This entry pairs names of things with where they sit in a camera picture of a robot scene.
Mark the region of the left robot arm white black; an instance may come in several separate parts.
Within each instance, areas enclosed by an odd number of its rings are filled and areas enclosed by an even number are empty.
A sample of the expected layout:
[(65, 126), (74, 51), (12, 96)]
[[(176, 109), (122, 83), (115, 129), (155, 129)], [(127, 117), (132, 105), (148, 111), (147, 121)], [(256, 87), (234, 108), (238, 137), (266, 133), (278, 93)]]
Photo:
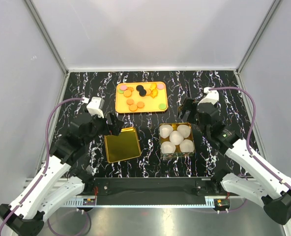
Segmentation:
[(46, 162), (28, 187), (11, 203), (0, 205), (2, 225), (19, 236), (36, 236), (45, 221), (70, 198), (94, 190), (85, 170), (77, 170), (65, 184), (51, 192), (56, 182), (86, 154), (89, 144), (99, 135), (119, 135), (124, 122), (115, 114), (106, 118), (82, 113), (47, 153)]

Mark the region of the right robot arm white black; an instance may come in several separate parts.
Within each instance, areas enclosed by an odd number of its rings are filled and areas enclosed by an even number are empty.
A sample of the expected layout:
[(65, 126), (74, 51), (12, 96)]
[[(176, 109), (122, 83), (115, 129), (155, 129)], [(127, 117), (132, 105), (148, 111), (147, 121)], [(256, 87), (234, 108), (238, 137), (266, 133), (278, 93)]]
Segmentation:
[(197, 125), (211, 147), (243, 167), (256, 182), (250, 182), (225, 170), (212, 177), (211, 189), (217, 195), (237, 194), (260, 207), (276, 223), (291, 219), (291, 178), (274, 168), (256, 153), (233, 127), (224, 125), (215, 102), (185, 98), (178, 108), (187, 122)]

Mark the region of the orange scalloped cookie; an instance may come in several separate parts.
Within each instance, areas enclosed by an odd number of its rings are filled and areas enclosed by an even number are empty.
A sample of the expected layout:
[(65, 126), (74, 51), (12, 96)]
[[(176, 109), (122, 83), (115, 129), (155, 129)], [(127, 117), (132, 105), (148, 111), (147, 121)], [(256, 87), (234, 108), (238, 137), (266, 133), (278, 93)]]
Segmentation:
[(137, 107), (138, 108), (143, 108), (145, 106), (144, 102), (138, 102)]

